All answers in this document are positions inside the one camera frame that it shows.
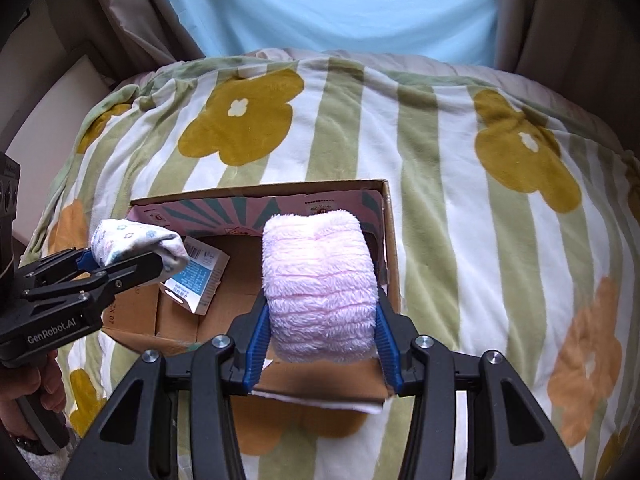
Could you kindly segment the white patterned cloth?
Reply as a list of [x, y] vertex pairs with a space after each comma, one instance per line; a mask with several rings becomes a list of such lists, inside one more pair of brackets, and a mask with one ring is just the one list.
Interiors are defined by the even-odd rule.
[[184, 270], [190, 262], [178, 233], [162, 226], [126, 219], [102, 220], [90, 238], [90, 249], [99, 266], [154, 252], [162, 259], [163, 270], [145, 284], [166, 281]]

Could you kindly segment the blue white carton box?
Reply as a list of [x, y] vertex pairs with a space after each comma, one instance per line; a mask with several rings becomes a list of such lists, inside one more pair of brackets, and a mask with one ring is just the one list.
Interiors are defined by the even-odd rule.
[[188, 312], [204, 316], [221, 283], [230, 257], [222, 250], [187, 236], [183, 241], [189, 262], [160, 284], [160, 291]]

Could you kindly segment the pink fluffy towel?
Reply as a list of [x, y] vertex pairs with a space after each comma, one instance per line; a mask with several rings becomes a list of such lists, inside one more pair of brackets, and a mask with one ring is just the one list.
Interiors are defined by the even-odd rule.
[[375, 355], [378, 282], [350, 212], [269, 219], [262, 231], [262, 290], [282, 361], [346, 364]]

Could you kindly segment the pink cardboard box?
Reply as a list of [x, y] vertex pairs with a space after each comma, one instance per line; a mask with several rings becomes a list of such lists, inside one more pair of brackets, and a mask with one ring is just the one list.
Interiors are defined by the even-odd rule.
[[[188, 312], [156, 285], [124, 292], [103, 315], [108, 336], [125, 347], [185, 352], [224, 333], [250, 310], [262, 284], [262, 228], [275, 214], [347, 210], [358, 218], [382, 285], [400, 307], [390, 188], [384, 180], [288, 182], [212, 188], [132, 200], [128, 219], [163, 226], [225, 252], [230, 261], [204, 315]], [[375, 359], [352, 364], [285, 363], [273, 352], [254, 391], [322, 408], [376, 412], [390, 396]]]

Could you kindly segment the floral striped blanket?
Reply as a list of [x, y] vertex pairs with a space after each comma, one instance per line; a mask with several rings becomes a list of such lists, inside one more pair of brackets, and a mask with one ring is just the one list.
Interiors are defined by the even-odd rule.
[[611, 478], [639, 418], [639, 164], [523, 77], [280, 50], [168, 65], [90, 110], [24, 261], [142, 198], [353, 180], [390, 192], [402, 312], [502, 351], [582, 478]]

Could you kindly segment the brown curtain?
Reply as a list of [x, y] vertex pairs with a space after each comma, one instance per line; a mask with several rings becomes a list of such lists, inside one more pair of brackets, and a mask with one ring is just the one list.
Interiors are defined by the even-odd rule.
[[495, 66], [543, 84], [639, 148], [639, 0], [498, 0]]
[[169, 0], [98, 3], [137, 73], [204, 56]]

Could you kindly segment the light blue sheet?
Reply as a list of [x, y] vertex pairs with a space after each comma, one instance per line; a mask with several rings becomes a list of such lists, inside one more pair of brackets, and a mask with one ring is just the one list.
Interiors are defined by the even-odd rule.
[[169, 0], [209, 56], [262, 48], [416, 54], [491, 66], [498, 0]]

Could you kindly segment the brown curtain right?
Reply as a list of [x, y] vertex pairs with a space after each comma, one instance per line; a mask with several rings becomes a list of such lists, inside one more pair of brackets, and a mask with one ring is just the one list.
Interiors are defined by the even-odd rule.
[[495, 66], [543, 84], [639, 148], [639, 0], [498, 0]]

